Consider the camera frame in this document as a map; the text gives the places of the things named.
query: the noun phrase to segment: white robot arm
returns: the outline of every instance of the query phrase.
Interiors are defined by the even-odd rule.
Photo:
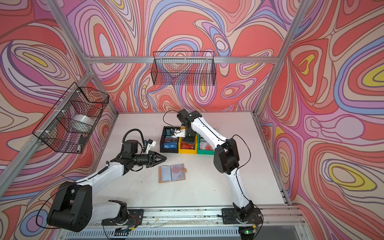
[[[224,173],[231,188],[237,218],[241,221],[247,219],[253,212],[253,203],[249,200],[238,171],[239,154],[236,141],[219,134],[197,111],[188,113],[183,109],[178,112],[177,118],[185,129],[176,132],[175,136],[183,137],[184,142],[194,143],[196,133],[199,133],[211,145],[215,151],[214,165],[219,172]]]
[[[92,198],[102,188],[114,179],[126,174],[134,166],[154,167],[167,158],[149,149],[155,145],[152,140],[143,141],[143,150],[146,154],[136,154],[138,150],[137,140],[123,138],[121,152],[107,162],[99,172],[93,173],[75,183],[64,182],[60,185],[51,209],[47,216],[47,224],[70,231],[79,232],[87,224],[113,219],[117,225],[125,224],[128,220],[127,204],[117,200],[110,200],[103,204],[92,204]]]

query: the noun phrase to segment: aluminum frame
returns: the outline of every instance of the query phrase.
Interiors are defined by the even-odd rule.
[[[285,201],[287,202],[287,204],[288,205],[292,205],[291,199],[290,199],[290,197],[289,197],[289,195],[287,193],[287,190],[285,189],[285,186],[283,185],[283,181],[281,180],[281,176],[280,176],[280,174],[277,171],[276,163],[275,163],[275,161],[273,159],[273,156],[271,155],[271,151],[269,149],[269,146],[268,146],[268,143],[266,141],[265,135],[263,134],[263,130],[261,128],[259,119],[257,118],[257,116],[255,114],[253,114],[252,117],[253,117],[253,121],[255,122],[255,126],[257,128],[257,132],[259,133],[259,136],[260,136],[260,138],[262,140],[262,143],[263,143],[263,146],[264,146],[264,150],[265,150],[265,153],[266,153],[266,155],[268,157],[269,163],[271,164],[271,168],[272,168],[273,174],[275,175],[277,185],[279,186],[280,190],[284,194],[284,198],[285,198]]]
[[[95,159],[95,161],[93,162],[93,165],[92,165],[92,168],[91,168],[91,171],[89,172],[89,174],[92,174],[92,173],[96,172],[96,170],[97,170],[97,166],[99,165],[99,162],[100,162],[100,160],[101,160],[101,156],[102,156],[103,153],[104,153],[105,147],[107,146],[107,142],[108,142],[108,140],[109,140],[109,138],[110,138],[110,136],[111,136],[111,133],[112,133],[113,128],[115,127],[115,123],[116,123],[118,117],[119,117],[119,115],[117,115],[117,116],[113,119],[112,127],[109,129],[109,131],[108,131],[108,135],[107,135],[107,137],[104,139],[103,144],[101,145],[100,152],[97,154],[96,159]]]
[[[97,89],[102,91],[102,92],[104,92],[104,93],[107,93],[107,90],[105,89],[105,87],[101,83],[101,80],[99,79],[98,75],[95,73],[94,69],[92,68],[92,64],[89,64],[87,62],[87,60],[85,58],[86,57],[85,51],[81,47],[80,42],[76,38],[76,35],[74,34],[74,32],[73,32],[73,30],[72,30],[72,28],[71,28],[67,18],[65,17],[65,15],[64,15],[61,7],[57,3],[57,1],[56,0],[46,0],[45,2],[48,5],[48,7],[50,8],[51,13],[54,16],[54,18],[57,21],[57,23],[59,24],[60,28],[62,29],[64,37],[71,43],[71,45],[72,45],[72,47],[73,47],[73,49],[74,49],[78,59],[83,64],[85,69],[87,69],[88,71],[90,71],[92,73],[92,75],[93,75],[93,83],[95,84]],[[117,113],[117,111],[115,109],[114,104],[109,102],[108,106],[109,106],[111,112],[115,116],[117,116],[118,113]]]
[[[174,229],[177,227],[193,227],[199,229],[201,227],[245,227],[253,224],[223,224],[221,217],[221,209],[232,206],[200,206],[200,207],[140,207],[130,209],[143,209],[142,225],[136,229],[150,230],[151,228],[164,227]],[[260,205],[261,212],[264,216],[264,225],[278,226],[298,226],[296,231],[300,236],[300,240],[307,240],[306,234],[303,234],[303,228],[307,226],[302,211],[297,206],[287,205]],[[105,230],[114,231],[120,226],[107,227]],[[83,231],[92,231],[102,229],[101,221],[88,225]],[[57,240],[64,239],[68,230],[62,229],[57,236]]]
[[[308,7],[311,5],[313,0],[303,0],[300,2],[299,7],[297,8],[297,11],[295,13],[295,16],[293,17],[292,23],[290,28],[288,29],[287,35],[285,36],[285,39],[283,41],[283,44],[281,45],[279,54],[278,54],[278,61],[276,65],[273,66],[271,69],[269,76],[264,84],[263,89],[261,90],[261,93],[259,95],[259,98],[257,99],[255,108],[253,109],[253,112],[256,113],[257,110],[260,108],[261,103],[263,102],[264,98],[270,91],[270,88],[272,87],[273,82],[275,81],[280,68],[282,67],[284,63],[284,59],[286,54],[288,53],[289,47],[291,46],[293,39],[296,36],[297,30],[299,29],[302,20],[305,16],[305,13],[308,10]]]
[[[194,57],[167,57],[167,58],[194,58]],[[89,64],[92,63],[153,63],[153,57],[99,57],[86,56],[85,59]],[[278,62],[278,57],[217,57],[215,63],[273,63]]]

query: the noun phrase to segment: colorful swirl pattern wall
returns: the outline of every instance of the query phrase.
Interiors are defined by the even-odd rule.
[[[216,56],[277,56],[297,4],[290,0],[74,0],[65,2],[62,10],[90,56],[205,50]],[[218,64],[214,87],[153,86],[151,64],[93,67],[119,112],[249,111],[271,64]]]
[[[216,76],[215,86],[153,85],[150,64],[94,64],[93,68],[118,112],[250,111],[272,64],[234,64],[227,77]]]
[[[44,0],[0,1],[0,23],[1,174],[84,68]],[[88,175],[112,119],[106,109],[82,154],[38,149],[0,198],[0,240],[52,236],[53,230],[35,224],[37,211],[62,182]],[[40,213],[42,225],[48,210],[49,205]]]
[[[315,239],[384,239],[384,2],[315,0],[258,111]]]

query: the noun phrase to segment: wire mesh basket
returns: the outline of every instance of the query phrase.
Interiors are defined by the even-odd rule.
[[[215,85],[212,51],[157,51],[151,76],[154,85]]]
[[[108,102],[106,93],[77,87],[41,134],[37,136],[36,128],[33,134],[55,152],[82,153]]]

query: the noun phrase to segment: black cable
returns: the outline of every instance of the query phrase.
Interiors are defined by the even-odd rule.
[[[256,236],[259,234],[260,230],[262,229],[262,226],[263,226],[263,223],[264,223],[264,215],[263,213],[260,211],[260,213],[262,214],[262,225],[260,226],[259,230],[257,231],[257,233],[255,234],[255,236],[253,237],[253,239],[256,238]]]
[[[141,153],[140,154],[142,154],[143,153],[143,145],[141,145],[141,143],[139,143],[139,142],[138,142],[138,144],[140,144],[140,148],[141,148]]]
[[[251,160],[251,156],[252,156],[252,155],[251,155],[251,150],[249,149],[247,143],[244,141],[244,139],[243,139],[242,137],[240,137],[239,135],[235,134],[235,135],[232,136],[232,138],[233,138],[234,136],[238,136],[239,138],[241,138],[241,140],[243,140],[244,144],[247,146],[248,151],[249,151],[249,159],[248,159],[248,161],[236,169],[235,176],[236,176],[237,184],[239,185],[239,188],[240,188],[240,191],[241,191],[242,195],[245,197],[246,200],[248,200],[248,201],[250,202],[250,200],[244,195],[243,190],[241,189],[239,179],[237,178],[237,170],[239,170],[241,167],[244,167],[244,166]],[[257,233],[255,234],[255,236],[253,237],[253,239],[255,239],[256,236],[257,236],[257,234],[259,234],[259,231],[261,230],[261,228],[262,228],[262,226],[263,226],[263,223],[264,223],[264,216],[263,216],[263,213],[261,212],[260,208],[259,208],[258,206],[256,206],[256,204],[254,204],[254,203],[252,203],[252,204],[253,204],[253,205],[260,211],[260,213],[261,213],[261,215],[262,215],[262,225],[260,226],[260,229],[257,231]]]
[[[107,233],[105,232],[104,225],[103,225],[103,224],[101,224],[101,225],[103,226],[103,231],[104,231],[105,236],[108,238],[108,240],[111,240],[111,239],[108,237]]]
[[[90,177],[90,178],[88,178],[88,179],[86,179],[86,180],[84,180],[84,181],[81,181],[81,182],[85,182],[85,181],[87,181],[87,180],[89,180],[89,179],[91,179],[91,178],[93,178],[94,176],[97,176],[97,175],[99,175],[99,173],[98,173],[98,174],[95,174],[95,175],[93,175],[92,177]],[[81,183],[81,182],[74,182],[73,184],[71,184],[71,185],[69,185],[69,186],[67,186],[67,187],[76,185],[76,184]],[[59,229],[59,227],[43,227],[43,226],[41,226],[40,224],[37,223],[37,218],[38,218],[38,216],[39,216],[39,214],[40,214],[40,211],[41,211],[41,210],[43,209],[43,207],[47,204],[47,202],[48,202],[53,196],[55,196],[59,191],[61,191],[61,190],[63,190],[63,189],[66,189],[67,187],[63,187],[63,188],[57,190],[57,192],[55,192],[50,198],[47,199],[47,201],[45,201],[45,203],[41,206],[41,208],[40,208],[39,211],[37,212],[36,220],[35,220],[36,225],[38,225],[39,227],[44,228],[44,229]]]
[[[122,138],[122,143],[125,142],[125,138],[127,137],[127,135],[128,135],[130,132],[134,132],[134,131],[137,131],[137,132],[140,133],[141,141],[142,141],[143,145],[145,145],[145,144],[144,144],[143,133],[140,131],[140,129],[137,129],[137,128],[131,129],[131,130],[129,130],[128,132],[126,132],[126,133],[124,134],[124,137]]]
[[[177,112],[177,113],[178,113],[178,111],[176,111],[176,110],[168,110],[168,111],[166,111],[166,113],[164,113],[164,116],[163,116],[163,122],[164,122],[165,124],[171,126],[171,127],[174,127],[174,126],[172,126],[171,124],[169,124],[169,123],[167,123],[167,122],[164,121],[164,117],[165,117],[166,114],[167,114],[168,112],[170,112],[170,111],[174,111],[174,112]]]
[[[148,141],[147,140],[145,140],[144,141],[144,147],[143,147],[143,150],[147,150],[147,147],[148,147]]]
[[[134,172],[139,172],[141,169],[143,169],[143,165],[141,165],[141,168],[140,169],[138,169],[138,170],[133,170],[133,169],[131,169],[132,171],[134,171]]]
[[[225,218],[225,219],[228,219],[228,220],[230,220],[230,221],[235,221],[236,219],[233,219],[233,218],[228,218],[228,217],[226,217],[226,216],[224,216],[224,215],[217,215],[218,217],[222,217],[222,218]]]

